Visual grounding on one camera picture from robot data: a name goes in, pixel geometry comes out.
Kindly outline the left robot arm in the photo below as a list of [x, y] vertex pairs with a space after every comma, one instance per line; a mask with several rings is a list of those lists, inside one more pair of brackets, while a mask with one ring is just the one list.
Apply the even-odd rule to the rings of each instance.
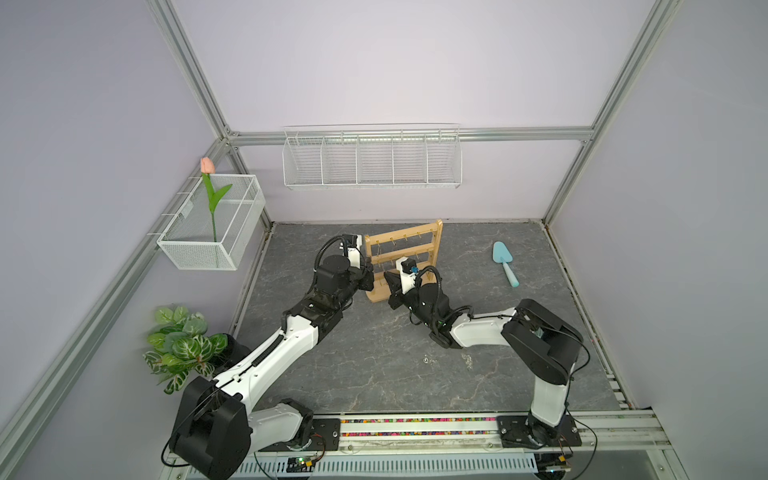
[[370, 261], [325, 258], [315, 269], [309, 293], [285, 311], [280, 329], [251, 352], [237, 344], [226, 370], [211, 380], [198, 377], [184, 389], [170, 451], [208, 479], [228, 479], [248, 455], [265, 447], [310, 445], [310, 409], [291, 399], [264, 410], [256, 405], [293, 362], [339, 323], [355, 293], [372, 290], [373, 283]]

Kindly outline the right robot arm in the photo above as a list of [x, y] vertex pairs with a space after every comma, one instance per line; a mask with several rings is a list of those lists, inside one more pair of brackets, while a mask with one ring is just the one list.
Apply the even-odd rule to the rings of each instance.
[[423, 275], [385, 273], [389, 306], [405, 307], [443, 348], [510, 347], [535, 377], [530, 424], [550, 429], [560, 426], [579, 354], [586, 349], [577, 329], [532, 299], [480, 315], [470, 305], [453, 308], [442, 283], [425, 283]]

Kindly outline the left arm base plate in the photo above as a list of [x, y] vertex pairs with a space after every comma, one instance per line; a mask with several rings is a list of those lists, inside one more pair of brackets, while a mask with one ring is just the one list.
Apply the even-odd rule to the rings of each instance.
[[337, 451], [341, 440], [341, 420], [338, 417], [315, 418], [309, 426], [299, 429], [287, 442], [268, 445], [260, 452]]

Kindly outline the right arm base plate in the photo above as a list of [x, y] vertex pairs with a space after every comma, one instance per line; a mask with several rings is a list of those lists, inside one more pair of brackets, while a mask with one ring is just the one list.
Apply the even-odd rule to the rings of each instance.
[[544, 447], [582, 445], [575, 420], [569, 414], [565, 414], [555, 427], [530, 414], [500, 415], [497, 417], [497, 426], [504, 448], [538, 450]]

